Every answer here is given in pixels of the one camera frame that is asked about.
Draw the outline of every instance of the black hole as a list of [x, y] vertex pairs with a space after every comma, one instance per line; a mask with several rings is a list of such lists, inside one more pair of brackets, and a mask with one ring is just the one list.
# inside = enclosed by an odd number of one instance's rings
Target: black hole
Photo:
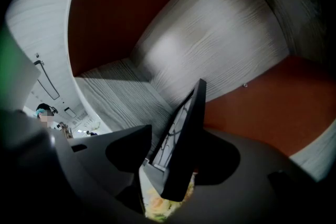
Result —
[[77, 151], [85, 150], [88, 147], [80, 144], [80, 145], [72, 146], [71, 148], [72, 148], [73, 152], [77, 152]]

